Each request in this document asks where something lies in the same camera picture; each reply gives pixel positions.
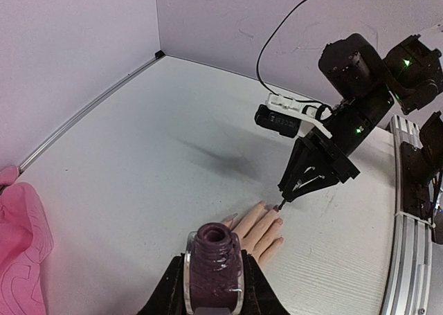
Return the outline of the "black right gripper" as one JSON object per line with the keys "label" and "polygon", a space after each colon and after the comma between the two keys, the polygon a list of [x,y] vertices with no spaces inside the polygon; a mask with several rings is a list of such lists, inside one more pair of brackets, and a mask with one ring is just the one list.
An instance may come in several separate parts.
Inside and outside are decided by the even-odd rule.
{"label": "black right gripper", "polygon": [[358,33],[326,45],[318,68],[343,99],[323,123],[330,136],[314,127],[296,140],[282,178],[285,201],[359,174],[349,156],[394,103],[381,63],[372,45]]}

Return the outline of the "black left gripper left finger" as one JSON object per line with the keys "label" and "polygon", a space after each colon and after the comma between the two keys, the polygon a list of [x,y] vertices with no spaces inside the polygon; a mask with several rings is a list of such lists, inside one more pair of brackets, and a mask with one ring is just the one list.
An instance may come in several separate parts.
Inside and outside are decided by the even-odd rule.
{"label": "black left gripper left finger", "polygon": [[183,314],[183,254],[173,257],[137,315]]}

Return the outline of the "nail polish brush cap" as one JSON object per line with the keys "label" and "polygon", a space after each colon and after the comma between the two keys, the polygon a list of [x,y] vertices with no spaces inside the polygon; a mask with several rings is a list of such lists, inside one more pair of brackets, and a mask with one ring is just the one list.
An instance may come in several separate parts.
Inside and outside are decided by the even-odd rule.
{"label": "nail polish brush cap", "polygon": [[305,188],[316,181],[325,177],[316,171],[314,166],[308,167],[302,174],[293,178],[290,173],[285,173],[278,184],[278,189],[282,195],[282,202],[278,206],[278,211],[283,209],[286,203],[290,203],[298,197],[307,193]]}

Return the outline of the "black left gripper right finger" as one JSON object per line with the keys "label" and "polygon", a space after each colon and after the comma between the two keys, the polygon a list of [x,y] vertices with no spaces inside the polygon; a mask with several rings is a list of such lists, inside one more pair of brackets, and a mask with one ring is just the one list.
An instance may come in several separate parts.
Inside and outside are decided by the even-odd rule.
{"label": "black left gripper right finger", "polygon": [[290,315],[278,300],[252,255],[242,251],[244,299],[241,315]]}

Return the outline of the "purple nail polish bottle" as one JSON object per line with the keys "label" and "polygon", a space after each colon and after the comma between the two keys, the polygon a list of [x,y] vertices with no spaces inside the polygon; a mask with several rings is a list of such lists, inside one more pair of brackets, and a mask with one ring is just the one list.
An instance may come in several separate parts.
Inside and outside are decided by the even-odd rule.
{"label": "purple nail polish bottle", "polygon": [[238,236],[215,222],[191,232],[183,264],[186,314],[239,314],[244,292]]}

